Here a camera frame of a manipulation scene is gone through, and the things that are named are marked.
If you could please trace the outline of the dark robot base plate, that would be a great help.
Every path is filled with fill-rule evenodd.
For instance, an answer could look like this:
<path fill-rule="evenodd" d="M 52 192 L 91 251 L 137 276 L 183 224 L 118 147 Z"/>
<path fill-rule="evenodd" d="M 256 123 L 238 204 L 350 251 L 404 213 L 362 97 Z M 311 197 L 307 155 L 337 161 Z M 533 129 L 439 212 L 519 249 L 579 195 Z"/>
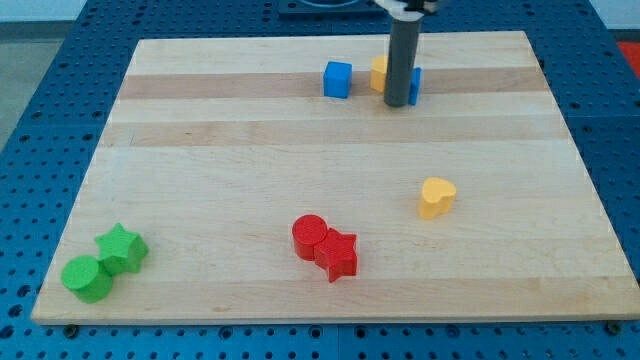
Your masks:
<path fill-rule="evenodd" d="M 384 15 L 386 11 L 374 0 L 277 0 L 281 18 L 304 16 L 341 17 L 351 15 Z"/>

